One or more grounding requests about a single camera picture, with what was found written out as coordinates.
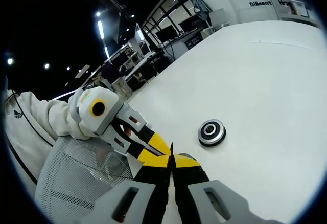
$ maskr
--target computer monitor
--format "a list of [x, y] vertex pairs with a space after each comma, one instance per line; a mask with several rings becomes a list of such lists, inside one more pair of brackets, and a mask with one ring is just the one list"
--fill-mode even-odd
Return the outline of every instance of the computer monitor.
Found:
[[196, 28], [200, 29], [200, 28], [208, 27], [206, 22], [203, 21], [202, 19], [200, 19], [198, 15], [193, 15], [193, 16], [187, 18], [183, 22], [179, 23], [179, 26], [181, 26], [184, 33], [193, 31]]
[[157, 37], [160, 39], [162, 43], [168, 40], [173, 40], [178, 36], [173, 26], [168, 26], [162, 29], [161, 31], [158, 31], [155, 34], [157, 35]]

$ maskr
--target window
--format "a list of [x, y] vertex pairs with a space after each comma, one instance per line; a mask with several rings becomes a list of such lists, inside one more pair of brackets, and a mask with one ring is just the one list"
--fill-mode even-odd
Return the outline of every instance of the window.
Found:
[[158, 26], [154, 23], [154, 21], [152, 19], [149, 20], [149, 22], [146, 24], [146, 27], [148, 27], [148, 29], [152, 29], [152, 28], [158, 28]]
[[177, 2], [178, 0], [165, 0], [161, 6], [166, 12], [168, 12]]
[[191, 0], [188, 0], [186, 3], [184, 3], [184, 6], [188, 9], [192, 16], [196, 14], [194, 12], [193, 3], [191, 2]]
[[173, 12], [170, 13], [170, 18], [175, 23], [179, 31], [182, 31], [183, 29], [181, 26], [179, 26], [179, 23], [183, 22], [184, 20], [188, 19], [190, 16], [186, 12], [183, 6], [178, 7]]
[[162, 18], [164, 16], [163, 11], [161, 10], [161, 8], [158, 8], [157, 11], [154, 12], [152, 18], [158, 22], [160, 18]]

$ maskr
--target cable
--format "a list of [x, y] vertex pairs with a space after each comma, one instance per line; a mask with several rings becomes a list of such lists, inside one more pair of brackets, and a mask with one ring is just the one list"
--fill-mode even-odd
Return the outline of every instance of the cable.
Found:
[[15, 96], [16, 93], [14, 93], [13, 90], [12, 90], [11, 92], [12, 92], [12, 95], [14, 96], [14, 98], [15, 98], [15, 101], [16, 101], [16, 103], [17, 103], [17, 105], [18, 105], [18, 107], [19, 107], [21, 113], [22, 113], [23, 116], [26, 118], [26, 120], [28, 121], [28, 123], [30, 124], [30, 126], [32, 127], [32, 129], [37, 133], [38, 136], [40, 136], [41, 139], [43, 139], [43, 140], [44, 140], [48, 145], [50, 145], [51, 147], [53, 147], [53, 145], [52, 145], [50, 142], [48, 142], [45, 138], [43, 138], [43, 137], [38, 133], [38, 131], [36, 131], [36, 129], [35, 129], [35, 128], [33, 127], [33, 125], [31, 124], [30, 120], [28, 120], [28, 118], [26, 117], [25, 113], [24, 113], [23, 110], [21, 109], [21, 107], [20, 107], [20, 105], [19, 105], [19, 103], [18, 103], [18, 101], [17, 101], [17, 98], [16, 98], [16, 96]]
[[170, 47], [172, 48], [173, 58], [174, 58], [174, 61], [175, 61], [176, 59], [175, 59], [175, 53], [174, 53], [174, 49], [173, 49], [173, 45], [172, 45], [172, 41], [170, 42]]

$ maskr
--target white table surface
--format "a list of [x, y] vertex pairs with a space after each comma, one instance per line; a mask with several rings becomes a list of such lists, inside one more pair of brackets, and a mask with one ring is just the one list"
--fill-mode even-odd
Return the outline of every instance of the white table surface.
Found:
[[125, 80], [127, 81], [129, 78], [131, 78], [131, 76], [133, 76], [138, 69], [141, 68], [141, 66], [143, 66], [146, 62], [148, 62], [151, 57], [154, 55], [155, 53], [152, 53], [151, 55], [149, 55], [148, 57], [144, 58], [143, 60], [141, 60], [134, 68], [133, 70], [125, 77]]
[[[322, 32], [287, 21], [223, 28], [177, 59], [130, 105], [174, 152], [195, 157], [263, 219], [293, 221], [327, 168], [327, 52]], [[219, 119], [222, 145], [199, 126]], [[181, 223], [172, 184], [163, 223]]]

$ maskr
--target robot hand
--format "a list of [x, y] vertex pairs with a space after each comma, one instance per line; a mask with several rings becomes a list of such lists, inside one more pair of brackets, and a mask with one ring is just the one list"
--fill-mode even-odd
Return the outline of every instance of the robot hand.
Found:
[[[170, 154], [165, 142], [147, 126], [143, 116], [108, 89], [95, 87], [84, 91], [79, 88], [69, 99], [69, 113], [121, 154], [130, 153], [142, 162]], [[122, 126], [142, 143], [126, 135]]]

